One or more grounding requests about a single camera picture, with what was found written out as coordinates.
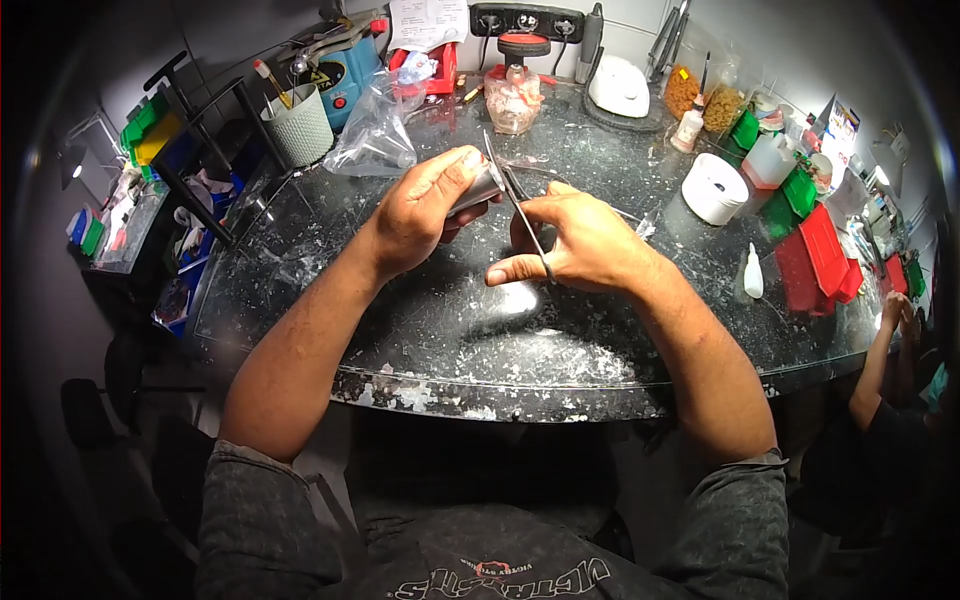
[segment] gray shirt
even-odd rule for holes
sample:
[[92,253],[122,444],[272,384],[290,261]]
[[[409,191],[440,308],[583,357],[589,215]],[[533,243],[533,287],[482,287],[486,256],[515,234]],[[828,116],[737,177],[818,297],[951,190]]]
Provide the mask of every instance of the gray shirt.
[[786,598],[784,461],[723,466],[684,506],[681,536],[649,571],[505,505],[434,511],[359,577],[341,581],[306,482],[217,443],[204,486],[199,598]]

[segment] forearm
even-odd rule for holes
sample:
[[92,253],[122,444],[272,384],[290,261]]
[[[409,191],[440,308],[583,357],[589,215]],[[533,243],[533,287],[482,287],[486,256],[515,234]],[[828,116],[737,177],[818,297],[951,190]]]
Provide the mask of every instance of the forearm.
[[658,256],[628,289],[673,379],[686,433],[714,464],[777,445],[756,370],[677,267]]
[[340,359],[383,283],[361,232],[247,357],[220,438],[292,463],[324,415]]
[[900,354],[897,356],[897,404],[905,407],[914,396],[913,391],[913,339],[909,335],[900,338]]
[[890,349],[890,340],[894,336],[895,324],[883,322],[880,331],[876,333],[874,342],[867,350],[867,358],[863,363],[863,373],[856,382],[856,388],[850,398],[850,414],[861,431],[870,427],[874,419],[877,406],[880,405],[880,389],[883,385],[883,372],[887,365],[887,352]]

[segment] paper document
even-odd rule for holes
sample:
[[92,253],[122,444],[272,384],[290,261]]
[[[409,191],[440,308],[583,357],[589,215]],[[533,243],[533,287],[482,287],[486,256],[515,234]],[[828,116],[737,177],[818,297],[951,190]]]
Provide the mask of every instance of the paper document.
[[469,33],[467,0],[391,0],[393,38],[390,50],[429,52]]

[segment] power strip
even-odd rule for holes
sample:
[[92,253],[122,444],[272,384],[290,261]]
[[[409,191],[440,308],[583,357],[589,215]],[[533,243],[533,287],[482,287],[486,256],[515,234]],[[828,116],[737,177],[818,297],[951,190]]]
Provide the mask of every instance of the power strip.
[[565,34],[567,43],[578,44],[584,38],[584,14],[537,4],[480,2],[470,7],[470,32],[478,37],[529,32],[554,41],[564,41]]

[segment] person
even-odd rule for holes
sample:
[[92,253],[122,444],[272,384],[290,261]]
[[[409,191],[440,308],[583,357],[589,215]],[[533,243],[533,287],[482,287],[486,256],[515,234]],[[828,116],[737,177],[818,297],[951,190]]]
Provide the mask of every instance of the person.
[[[804,453],[802,485],[790,494],[789,506],[831,535],[863,536],[870,527],[882,525],[889,509],[906,506],[919,491],[934,448],[938,418],[897,407],[906,405],[905,400],[913,395],[909,365],[919,337],[916,324],[910,300],[900,292],[889,292],[879,331],[867,350],[846,413],[825,428]],[[891,386],[891,402],[882,395],[883,379],[898,327],[902,336],[898,381]]]
[[[247,358],[207,468],[198,596],[785,598],[784,461],[754,367],[673,263],[608,204],[558,182],[522,205],[532,222],[557,229],[546,255],[557,280],[633,305],[673,377],[681,427],[708,466],[679,539],[648,571],[514,506],[437,507],[404,522],[389,551],[369,547],[375,559],[341,581],[291,465],[378,291],[487,209],[445,218],[482,168],[480,152],[465,146],[410,169]],[[487,285],[545,279],[524,236],[515,218],[519,253],[491,265]]]

